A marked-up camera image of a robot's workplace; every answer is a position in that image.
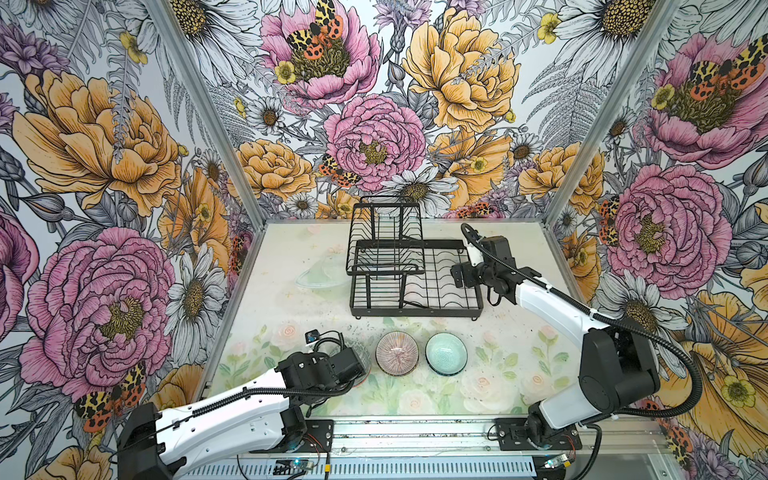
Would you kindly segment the pink striped bowl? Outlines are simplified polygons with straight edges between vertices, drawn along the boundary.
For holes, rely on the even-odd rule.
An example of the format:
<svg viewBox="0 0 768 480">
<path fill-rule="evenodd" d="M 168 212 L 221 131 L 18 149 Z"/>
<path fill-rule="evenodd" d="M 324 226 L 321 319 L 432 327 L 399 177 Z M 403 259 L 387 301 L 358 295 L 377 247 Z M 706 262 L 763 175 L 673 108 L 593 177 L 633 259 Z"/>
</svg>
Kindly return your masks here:
<svg viewBox="0 0 768 480">
<path fill-rule="evenodd" d="M 415 339 L 401 331 L 386 333 L 379 340 L 375 359 L 387 375 L 400 377 L 411 373 L 419 362 L 419 348 Z"/>
</svg>

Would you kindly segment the teal concentric pattern bowl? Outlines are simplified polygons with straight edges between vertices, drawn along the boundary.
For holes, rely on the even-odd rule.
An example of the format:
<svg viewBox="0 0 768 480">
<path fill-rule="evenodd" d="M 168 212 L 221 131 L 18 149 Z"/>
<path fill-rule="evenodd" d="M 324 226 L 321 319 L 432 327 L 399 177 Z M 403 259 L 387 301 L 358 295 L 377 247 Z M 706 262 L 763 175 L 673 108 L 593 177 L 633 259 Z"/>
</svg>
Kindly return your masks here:
<svg viewBox="0 0 768 480">
<path fill-rule="evenodd" d="M 426 344 L 425 356 L 429 367 L 438 375 L 455 376 L 468 362 L 468 351 L 463 341 L 448 332 L 436 333 Z"/>
</svg>

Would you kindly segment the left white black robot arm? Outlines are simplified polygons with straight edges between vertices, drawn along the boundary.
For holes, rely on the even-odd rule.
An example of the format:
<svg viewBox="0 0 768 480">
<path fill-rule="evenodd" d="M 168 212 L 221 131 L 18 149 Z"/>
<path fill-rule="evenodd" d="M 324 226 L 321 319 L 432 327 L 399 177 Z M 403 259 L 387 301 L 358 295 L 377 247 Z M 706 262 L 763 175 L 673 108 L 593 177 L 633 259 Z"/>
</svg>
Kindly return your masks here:
<svg viewBox="0 0 768 480">
<path fill-rule="evenodd" d="M 288 452 L 308 427 L 304 412 L 346 394 L 366 370 L 353 348 L 294 352 L 254 380 L 182 407 L 135 408 L 118 439 L 120 479 L 178 479 L 246 452 Z"/>
</svg>

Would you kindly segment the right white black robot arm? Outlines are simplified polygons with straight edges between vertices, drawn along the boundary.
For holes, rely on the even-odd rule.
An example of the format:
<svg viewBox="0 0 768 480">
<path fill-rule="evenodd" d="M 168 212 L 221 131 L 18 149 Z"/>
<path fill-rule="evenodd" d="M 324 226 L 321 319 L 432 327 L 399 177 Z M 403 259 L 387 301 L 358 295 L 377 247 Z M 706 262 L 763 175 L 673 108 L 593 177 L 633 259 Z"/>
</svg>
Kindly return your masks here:
<svg viewBox="0 0 768 480">
<path fill-rule="evenodd" d="M 580 348 L 574 384 L 528 410 L 526 439 L 545 447 L 569 428 L 602 420 L 660 387 L 651 341 L 632 322 L 606 317 L 545 280 L 530 267 L 519 267 L 503 236 L 483 237 L 461 225 L 469 260 L 451 268 L 458 286 L 485 286 L 543 319 Z"/>
</svg>

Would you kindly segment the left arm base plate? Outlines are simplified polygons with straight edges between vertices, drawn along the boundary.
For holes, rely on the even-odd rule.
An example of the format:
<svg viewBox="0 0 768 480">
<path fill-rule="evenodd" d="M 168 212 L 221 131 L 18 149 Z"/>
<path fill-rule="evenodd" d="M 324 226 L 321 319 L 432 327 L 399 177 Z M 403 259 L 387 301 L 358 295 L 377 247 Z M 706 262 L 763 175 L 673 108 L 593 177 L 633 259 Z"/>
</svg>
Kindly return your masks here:
<svg viewBox="0 0 768 480">
<path fill-rule="evenodd" d="M 271 449 L 250 449 L 251 454 L 327 453 L 333 443 L 334 420 L 312 420 L 290 424 L 286 436 Z"/>
</svg>

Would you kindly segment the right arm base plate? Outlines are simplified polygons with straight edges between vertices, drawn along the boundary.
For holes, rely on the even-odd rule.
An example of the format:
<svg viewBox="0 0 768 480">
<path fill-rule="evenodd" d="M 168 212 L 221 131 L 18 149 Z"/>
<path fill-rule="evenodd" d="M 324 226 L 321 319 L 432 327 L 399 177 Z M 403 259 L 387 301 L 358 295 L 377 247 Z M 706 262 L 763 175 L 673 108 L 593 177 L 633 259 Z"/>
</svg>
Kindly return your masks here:
<svg viewBox="0 0 768 480">
<path fill-rule="evenodd" d="M 493 421 L 486 438 L 501 451 L 578 451 L 583 448 L 574 425 L 552 430 L 536 419 L 502 417 Z"/>
</svg>

